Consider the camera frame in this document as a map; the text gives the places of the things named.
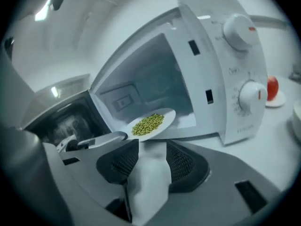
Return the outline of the pile of green peas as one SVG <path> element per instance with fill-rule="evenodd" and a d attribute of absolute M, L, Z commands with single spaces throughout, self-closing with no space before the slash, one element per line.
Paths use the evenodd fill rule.
<path fill-rule="evenodd" d="M 156 130 L 163 123 L 164 116 L 161 114 L 152 114 L 145 117 L 132 127 L 134 136 L 144 136 Z"/>

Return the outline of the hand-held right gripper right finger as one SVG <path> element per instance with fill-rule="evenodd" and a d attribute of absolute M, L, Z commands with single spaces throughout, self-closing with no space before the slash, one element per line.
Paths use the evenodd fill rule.
<path fill-rule="evenodd" d="M 166 226 L 231 226 L 264 208 L 280 191 L 241 159 L 168 140 L 172 183 Z"/>

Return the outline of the ceiling light bar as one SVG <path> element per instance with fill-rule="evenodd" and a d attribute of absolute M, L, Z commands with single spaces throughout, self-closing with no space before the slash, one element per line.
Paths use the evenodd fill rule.
<path fill-rule="evenodd" d="M 34 16 L 34 21 L 35 22 L 40 22 L 40 21 L 44 21 L 47 16 L 48 16 L 48 12 L 50 10 L 51 7 L 51 3 L 52 0 L 47 0 L 45 5 L 40 9 L 40 11 Z"/>

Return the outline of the white microwave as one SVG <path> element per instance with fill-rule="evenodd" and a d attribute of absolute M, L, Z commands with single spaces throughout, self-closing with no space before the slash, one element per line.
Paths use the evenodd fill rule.
<path fill-rule="evenodd" d="M 267 100 L 254 23 L 238 0 L 177 1 L 115 50 L 89 90 L 47 109 L 25 129 L 58 145 L 170 108 L 173 123 L 153 139 L 217 133 L 227 145 L 254 136 Z"/>

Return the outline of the grey table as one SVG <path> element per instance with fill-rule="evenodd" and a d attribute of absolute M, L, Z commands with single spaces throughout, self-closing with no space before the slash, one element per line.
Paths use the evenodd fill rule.
<path fill-rule="evenodd" d="M 301 84 L 278 77 L 286 103 L 265 109 L 260 129 L 253 138 L 224 146 L 216 136 L 184 139 L 197 146 L 235 156 L 268 179 L 279 191 L 288 189 L 301 167 L 301 143 L 294 135 L 293 105 L 301 100 Z M 139 144 L 139 160 L 130 175 L 129 198 L 134 226 L 166 226 L 166 202 L 171 173 L 165 141 Z"/>

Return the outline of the red apple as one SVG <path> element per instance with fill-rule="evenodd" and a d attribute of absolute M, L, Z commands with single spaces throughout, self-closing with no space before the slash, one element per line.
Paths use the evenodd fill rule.
<path fill-rule="evenodd" d="M 267 83 L 267 92 L 268 92 L 268 101 L 272 101 L 279 90 L 279 83 L 275 76 L 268 76 L 268 83 Z"/>

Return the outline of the plate of green peas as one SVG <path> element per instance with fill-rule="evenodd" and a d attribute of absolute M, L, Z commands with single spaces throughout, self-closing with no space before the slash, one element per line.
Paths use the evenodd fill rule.
<path fill-rule="evenodd" d="M 132 134 L 132 127 L 138 123 L 140 120 L 142 120 L 145 117 L 151 116 L 152 114 L 161 114 L 164 116 L 164 120 L 163 123 L 161 125 L 159 125 L 159 127 L 152 131 L 149 134 L 146 134 L 144 136 L 134 136 Z M 150 139 L 153 139 L 155 136 L 159 135 L 160 133 L 162 133 L 164 130 L 166 130 L 174 121 L 176 116 L 176 112 L 173 109 L 170 108 L 161 108 L 161 109 L 157 109 L 157 110 L 153 110 L 150 111 L 144 115 L 140 115 L 138 116 L 136 119 L 134 119 L 133 121 L 131 121 L 130 123 L 128 123 L 127 125 L 124 125 L 123 127 L 120 127 L 118 129 L 118 131 L 122 131 L 127 133 L 128 135 L 128 139 L 138 139 L 140 142 L 144 142 Z"/>

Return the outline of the white bowl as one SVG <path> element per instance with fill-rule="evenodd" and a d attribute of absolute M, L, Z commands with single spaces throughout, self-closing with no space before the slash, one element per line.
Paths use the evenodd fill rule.
<path fill-rule="evenodd" d="M 296 101 L 293 105 L 292 125 L 294 134 L 301 143 L 301 100 Z"/>

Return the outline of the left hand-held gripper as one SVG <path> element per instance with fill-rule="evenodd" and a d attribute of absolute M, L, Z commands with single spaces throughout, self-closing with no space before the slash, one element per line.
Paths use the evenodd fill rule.
<path fill-rule="evenodd" d="M 87 139 L 79 142 L 75 135 L 63 139 L 56 147 L 57 151 L 68 152 L 76 151 L 78 148 L 96 148 L 106 144 L 121 142 L 128 138 L 127 133 L 122 131 L 115 131 L 99 137 Z"/>

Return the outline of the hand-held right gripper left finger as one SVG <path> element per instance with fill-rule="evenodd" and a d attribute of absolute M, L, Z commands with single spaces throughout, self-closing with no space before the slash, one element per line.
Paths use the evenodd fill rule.
<path fill-rule="evenodd" d="M 70 212 L 72 226 L 132 223 L 128 177 L 138 161 L 138 140 L 61 152 L 44 143 L 51 175 Z"/>

